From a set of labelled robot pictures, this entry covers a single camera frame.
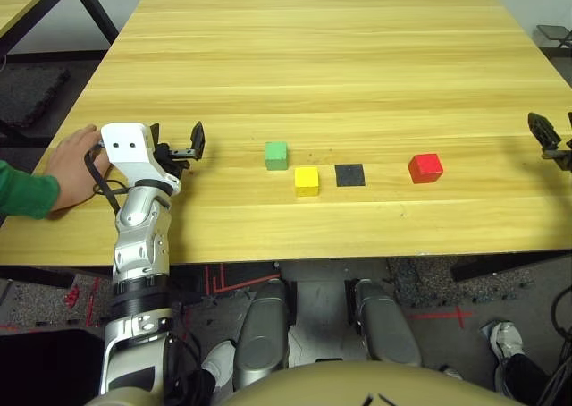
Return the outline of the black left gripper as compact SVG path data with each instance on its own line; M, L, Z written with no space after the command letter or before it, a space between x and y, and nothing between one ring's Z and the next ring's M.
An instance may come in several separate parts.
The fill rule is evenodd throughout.
M160 124L149 127L155 148L154 158L164 171L177 179L190 169L190 159L200 160L206 145L206 136L202 122L197 122L190 135L191 148L171 149L167 143L159 144Z

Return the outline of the bystander bare hand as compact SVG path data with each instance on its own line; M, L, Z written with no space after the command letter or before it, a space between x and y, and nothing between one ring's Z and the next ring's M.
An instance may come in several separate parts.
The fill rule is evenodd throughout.
M64 138L53 151L44 174L56 179L60 191L50 212L77 206L94 195L96 182L84 157L100 140L100 130L89 124Z

